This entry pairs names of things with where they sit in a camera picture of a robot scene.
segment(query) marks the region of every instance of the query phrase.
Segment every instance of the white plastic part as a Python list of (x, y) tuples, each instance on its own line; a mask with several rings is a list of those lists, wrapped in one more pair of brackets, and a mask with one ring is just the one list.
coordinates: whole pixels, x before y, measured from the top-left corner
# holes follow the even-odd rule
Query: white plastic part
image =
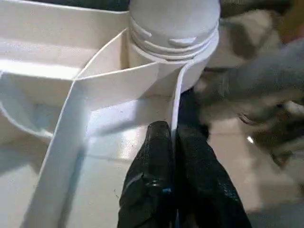
[[(177, 85), (189, 60), (143, 51), (127, 24), (128, 12), (0, 1), (3, 227), (116, 226), (116, 194), (147, 126), (177, 120), (176, 89), (194, 85), (219, 39), (215, 29), (195, 57), (201, 64)], [(170, 40), (182, 55), (196, 41)]]
[(217, 0), (131, 0), (130, 32), (147, 53), (187, 60), (204, 52), (218, 30)]

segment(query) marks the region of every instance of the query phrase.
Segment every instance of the white plastic tray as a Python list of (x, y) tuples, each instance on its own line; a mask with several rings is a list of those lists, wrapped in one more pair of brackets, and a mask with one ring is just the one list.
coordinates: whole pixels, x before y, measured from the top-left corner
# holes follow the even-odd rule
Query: white plastic tray
[(0, 1), (1, 227), (115, 227), (147, 126), (165, 120), (174, 135), (176, 96), (218, 37), (177, 84), (187, 62), (145, 54), (127, 23), (128, 12)]

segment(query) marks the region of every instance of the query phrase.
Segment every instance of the plastic component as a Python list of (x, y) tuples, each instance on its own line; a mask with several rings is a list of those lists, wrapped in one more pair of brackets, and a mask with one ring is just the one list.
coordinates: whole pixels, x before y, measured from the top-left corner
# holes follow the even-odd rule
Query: plastic component
[[(10, 81), (1, 80), (0, 90), (0, 200), (9, 205), (0, 211), (0, 223), (115, 226), (119, 207), (113, 190), (122, 189), (147, 126), (177, 120), (172, 94), (197, 81), (217, 46), (218, 31), (177, 85), (188, 60), (167, 61), (135, 45), (128, 36), (128, 12), (3, 0), (0, 18), (5, 31), (0, 68)], [(15, 26), (20, 22), (24, 26)], [(189, 56), (196, 47), (178, 51)], [(98, 216), (84, 218), (80, 211)]]
[(172, 226), (176, 218), (174, 175), (170, 128), (164, 121), (154, 122), (127, 172), (117, 227)]
[(202, 53), (218, 30), (216, 0), (132, 0), (130, 31), (136, 44), (167, 60)]

